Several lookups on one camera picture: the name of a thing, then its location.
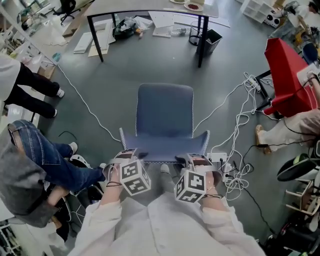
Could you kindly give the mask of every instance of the plate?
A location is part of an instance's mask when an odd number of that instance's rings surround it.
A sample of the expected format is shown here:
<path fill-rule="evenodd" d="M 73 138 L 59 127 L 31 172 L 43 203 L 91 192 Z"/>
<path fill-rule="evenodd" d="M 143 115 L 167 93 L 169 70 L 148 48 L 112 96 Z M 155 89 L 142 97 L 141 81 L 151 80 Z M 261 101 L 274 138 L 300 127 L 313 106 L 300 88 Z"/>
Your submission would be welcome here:
<path fill-rule="evenodd" d="M 189 7 L 189 5 L 195 5 L 198 6 L 198 9 L 192 9 Z M 196 2 L 186 2 L 184 4 L 184 7 L 187 8 L 190 11 L 194 11 L 194 12 L 202 12 L 204 10 L 204 7 L 201 4 L 198 4 Z"/>
<path fill-rule="evenodd" d="M 176 2 L 175 0 L 170 0 L 170 2 L 175 3 L 175 4 L 185 4 L 188 2 L 188 0 L 183 0 L 182 2 Z"/>

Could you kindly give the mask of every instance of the plastic bottle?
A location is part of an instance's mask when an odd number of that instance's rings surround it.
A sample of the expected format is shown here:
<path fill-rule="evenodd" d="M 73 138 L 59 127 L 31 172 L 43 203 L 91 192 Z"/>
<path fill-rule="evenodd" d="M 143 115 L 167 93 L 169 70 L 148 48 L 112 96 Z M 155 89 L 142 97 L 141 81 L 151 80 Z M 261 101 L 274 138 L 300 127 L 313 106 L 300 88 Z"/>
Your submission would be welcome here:
<path fill-rule="evenodd" d="M 190 34 L 190 28 L 180 27 L 171 30 L 170 34 L 172 36 L 185 36 Z"/>
<path fill-rule="evenodd" d="M 115 18 L 115 25 L 118 25 L 120 23 L 120 18 L 118 16 L 118 14 L 115 14 L 114 18 Z"/>

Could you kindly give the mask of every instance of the white pole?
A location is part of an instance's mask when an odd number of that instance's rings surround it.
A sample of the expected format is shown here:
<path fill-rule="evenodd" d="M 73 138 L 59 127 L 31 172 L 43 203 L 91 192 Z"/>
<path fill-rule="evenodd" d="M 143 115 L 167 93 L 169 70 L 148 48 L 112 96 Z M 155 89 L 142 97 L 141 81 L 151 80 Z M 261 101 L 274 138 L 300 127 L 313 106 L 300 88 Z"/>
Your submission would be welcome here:
<path fill-rule="evenodd" d="M 46 53 L 41 49 L 41 47 L 21 28 L 21 26 L 6 12 L 3 6 L 0 4 L 0 13 L 2 13 L 3 17 L 7 19 L 7 21 L 19 31 L 19 33 L 27 39 L 39 52 L 41 52 L 49 61 L 51 61 L 54 65 L 57 65 L 57 62 L 51 57 L 47 56 Z"/>

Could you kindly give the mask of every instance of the table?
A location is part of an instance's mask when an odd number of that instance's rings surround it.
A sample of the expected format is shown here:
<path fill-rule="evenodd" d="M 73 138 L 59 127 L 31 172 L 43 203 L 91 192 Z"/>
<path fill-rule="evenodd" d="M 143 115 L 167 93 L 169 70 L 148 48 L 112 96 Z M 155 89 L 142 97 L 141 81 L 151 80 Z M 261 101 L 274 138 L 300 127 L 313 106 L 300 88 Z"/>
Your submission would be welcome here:
<path fill-rule="evenodd" d="M 86 10 L 84 15 L 88 19 L 90 31 L 92 33 L 93 41 L 96 50 L 99 54 L 101 62 L 104 61 L 100 45 L 97 38 L 97 33 L 94 27 L 93 18 L 111 14 L 114 25 L 116 25 L 115 14 L 135 11 L 159 11 L 159 12 L 173 12 L 185 13 L 189 15 L 198 16 L 198 24 L 200 26 L 203 17 L 203 32 L 202 38 L 207 38 L 207 30 L 209 17 L 218 18 L 219 10 L 216 0 L 205 0 L 203 11 L 191 11 L 184 7 L 183 4 L 173 3 L 169 0 L 95 0 L 91 6 Z M 198 67 L 201 67 L 204 57 L 206 40 L 201 40 Z"/>

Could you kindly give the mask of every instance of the black pants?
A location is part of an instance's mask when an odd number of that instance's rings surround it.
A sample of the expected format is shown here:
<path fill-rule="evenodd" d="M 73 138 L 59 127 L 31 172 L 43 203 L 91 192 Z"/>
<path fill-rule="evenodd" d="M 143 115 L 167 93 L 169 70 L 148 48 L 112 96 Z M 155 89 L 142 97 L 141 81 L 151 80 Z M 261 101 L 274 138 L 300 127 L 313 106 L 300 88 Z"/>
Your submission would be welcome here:
<path fill-rule="evenodd" d="M 32 73 L 31 70 L 21 63 L 19 74 L 9 97 L 4 101 L 5 104 L 16 104 L 31 112 L 36 112 L 45 118 L 52 118 L 55 115 L 55 108 L 49 103 L 40 99 L 34 98 L 26 93 L 22 86 L 30 86 L 39 93 L 49 97 L 54 97 L 60 88 L 57 82 L 51 82 L 44 76 Z"/>

